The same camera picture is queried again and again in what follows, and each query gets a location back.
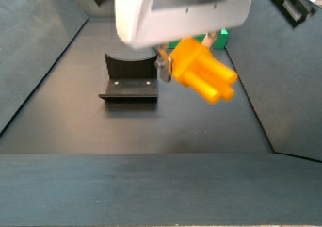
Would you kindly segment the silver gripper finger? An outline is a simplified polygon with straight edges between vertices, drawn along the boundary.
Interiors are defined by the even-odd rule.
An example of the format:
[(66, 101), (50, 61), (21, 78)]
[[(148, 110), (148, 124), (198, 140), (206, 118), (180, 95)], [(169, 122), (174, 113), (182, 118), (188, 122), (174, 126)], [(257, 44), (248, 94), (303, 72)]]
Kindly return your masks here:
[(156, 62), (157, 68), (161, 70), (161, 79), (169, 83), (173, 76), (173, 58), (168, 54), (166, 46), (160, 45), (156, 48), (158, 59)]
[(204, 46), (210, 48), (216, 43), (217, 39), (220, 38), (218, 32), (208, 32), (204, 39)]

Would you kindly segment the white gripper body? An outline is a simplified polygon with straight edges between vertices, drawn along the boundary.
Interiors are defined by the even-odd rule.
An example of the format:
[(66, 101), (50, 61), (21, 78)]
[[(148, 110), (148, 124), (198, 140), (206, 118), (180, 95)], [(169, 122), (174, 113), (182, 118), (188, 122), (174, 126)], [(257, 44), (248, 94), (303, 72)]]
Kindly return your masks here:
[(136, 49), (240, 26), (252, 0), (115, 0), (117, 31)]

